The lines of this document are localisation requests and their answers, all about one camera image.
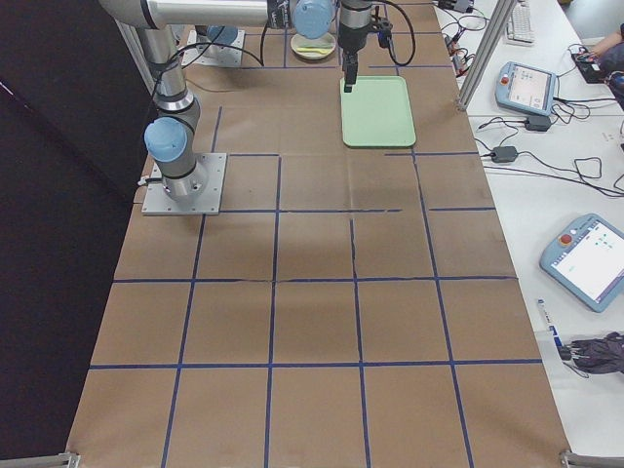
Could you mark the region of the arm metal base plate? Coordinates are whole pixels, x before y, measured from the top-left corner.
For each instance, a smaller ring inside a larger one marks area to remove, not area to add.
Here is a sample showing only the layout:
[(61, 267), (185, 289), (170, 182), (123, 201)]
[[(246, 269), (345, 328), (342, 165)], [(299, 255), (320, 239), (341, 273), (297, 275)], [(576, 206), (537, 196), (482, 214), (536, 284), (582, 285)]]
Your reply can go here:
[(187, 44), (192, 45), (201, 42), (201, 45), (184, 52), (182, 65), (239, 67), (242, 62), (245, 31), (234, 26), (225, 26), (214, 44), (209, 47), (205, 45), (205, 42), (214, 40), (220, 30), (220, 26), (209, 26), (207, 36), (198, 35), (195, 29), (191, 30)]
[(144, 215), (218, 215), (226, 174), (226, 153), (194, 153), (194, 171), (184, 178), (164, 177), (156, 163), (144, 178)]

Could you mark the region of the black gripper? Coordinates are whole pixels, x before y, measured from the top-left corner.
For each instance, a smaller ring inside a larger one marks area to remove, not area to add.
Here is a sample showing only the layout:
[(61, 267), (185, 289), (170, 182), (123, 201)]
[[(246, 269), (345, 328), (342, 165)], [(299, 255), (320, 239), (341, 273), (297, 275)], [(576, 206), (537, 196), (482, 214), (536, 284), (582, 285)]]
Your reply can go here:
[[(358, 53), (343, 51), (342, 52), (342, 71), (345, 78), (356, 78), (358, 75)], [(345, 93), (353, 91), (353, 85), (345, 83), (343, 87)]]

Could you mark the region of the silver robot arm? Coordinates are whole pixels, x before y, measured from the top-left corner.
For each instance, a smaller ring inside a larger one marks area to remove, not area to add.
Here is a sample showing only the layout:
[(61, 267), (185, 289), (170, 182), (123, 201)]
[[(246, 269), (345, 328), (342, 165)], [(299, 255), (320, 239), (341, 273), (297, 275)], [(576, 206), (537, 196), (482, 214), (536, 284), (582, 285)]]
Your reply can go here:
[(183, 204), (206, 192), (211, 173), (192, 150), (201, 110), (187, 88), (173, 26), (293, 28), (307, 39), (317, 39), (338, 18), (345, 92), (357, 82), (358, 53), (372, 26), (369, 1), (104, 1), (101, 6), (136, 31), (158, 109), (157, 119), (144, 131), (144, 142), (161, 172), (165, 196)]

